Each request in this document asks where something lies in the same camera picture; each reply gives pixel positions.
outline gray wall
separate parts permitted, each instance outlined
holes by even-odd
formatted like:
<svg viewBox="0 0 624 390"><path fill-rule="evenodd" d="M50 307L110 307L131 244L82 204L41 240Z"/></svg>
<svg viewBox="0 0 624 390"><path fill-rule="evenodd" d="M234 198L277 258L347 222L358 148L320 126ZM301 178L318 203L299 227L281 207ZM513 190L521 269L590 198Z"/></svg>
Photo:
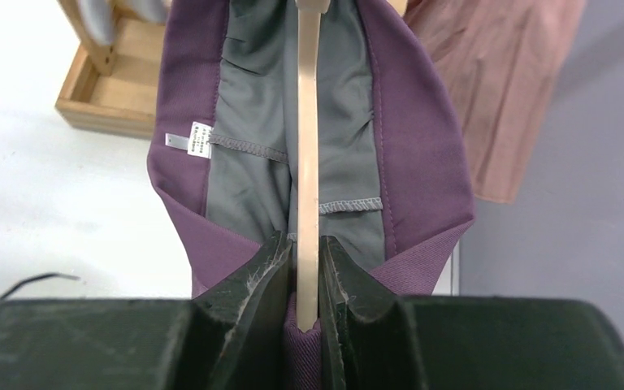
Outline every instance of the gray wall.
<svg viewBox="0 0 624 390"><path fill-rule="evenodd" d="M573 297L624 337L624 0L589 0L516 203L481 201L461 293Z"/></svg>

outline purple jacket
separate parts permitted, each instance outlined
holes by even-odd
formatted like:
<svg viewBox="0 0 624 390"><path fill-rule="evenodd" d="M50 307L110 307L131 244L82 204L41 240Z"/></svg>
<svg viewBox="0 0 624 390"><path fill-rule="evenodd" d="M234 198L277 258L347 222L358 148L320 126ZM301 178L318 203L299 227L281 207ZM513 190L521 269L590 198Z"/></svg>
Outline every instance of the purple jacket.
<svg viewBox="0 0 624 390"><path fill-rule="evenodd" d="M174 0L149 176L182 240L193 295L294 237L294 0ZM474 207L460 128L435 69L385 0L331 2L318 70L320 231L398 294L430 294ZM170 147L193 123L209 158ZM318 325L284 329L293 388L319 388Z"/></svg>

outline black wire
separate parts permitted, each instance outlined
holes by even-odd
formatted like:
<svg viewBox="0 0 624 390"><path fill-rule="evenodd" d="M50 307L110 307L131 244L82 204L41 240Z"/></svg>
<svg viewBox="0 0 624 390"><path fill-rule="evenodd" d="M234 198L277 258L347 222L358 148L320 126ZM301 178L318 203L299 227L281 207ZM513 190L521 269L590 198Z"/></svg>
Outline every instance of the black wire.
<svg viewBox="0 0 624 390"><path fill-rule="evenodd" d="M16 291L20 290L26 284L38 282L38 281L45 280L45 279L51 279L51 278L62 278L62 279L68 279L68 280L80 280L80 278L77 277L77 276L60 274L58 272L49 272L47 274L41 274L41 275L33 276L31 278L22 279L20 282L16 283L13 287L11 287L8 291L6 291L5 293L1 294L0 301L3 301L6 298L8 298L9 296L13 295L13 293L15 293Z"/></svg>

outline purple fabric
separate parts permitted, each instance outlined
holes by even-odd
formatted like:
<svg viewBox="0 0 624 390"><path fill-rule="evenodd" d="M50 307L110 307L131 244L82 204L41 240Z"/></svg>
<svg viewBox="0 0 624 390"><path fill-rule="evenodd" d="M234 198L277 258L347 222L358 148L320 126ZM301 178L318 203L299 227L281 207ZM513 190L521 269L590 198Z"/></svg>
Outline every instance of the purple fabric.
<svg viewBox="0 0 624 390"><path fill-rule="evenodd" d="M213 125L228 0L174 0L164 41L152 184L193 269L193 295L245 264L259 244L206 220L209 160L164 146L193 121ZM386 0L358 0L374 75L375 139L386 263L371 273L398 294L430 294L474 218L460 128L444 86L413 33ZM291 297L284 324L289 386L320 387L321 331L302 333Z"/></svg>

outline wooden hanger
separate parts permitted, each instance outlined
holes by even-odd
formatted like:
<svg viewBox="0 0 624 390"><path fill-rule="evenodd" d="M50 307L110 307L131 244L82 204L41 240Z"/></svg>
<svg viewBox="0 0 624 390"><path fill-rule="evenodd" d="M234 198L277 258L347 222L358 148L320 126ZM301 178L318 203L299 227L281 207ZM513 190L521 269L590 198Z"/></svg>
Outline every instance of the wooden hanger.
<svg viewBox="0 0 624 390"><path fill-rule="evenodd" d="M388 0L400 14L407 0ZM297 326L317 321L319 295L319 26L331 0L296 0L297 38Z"/></svg>

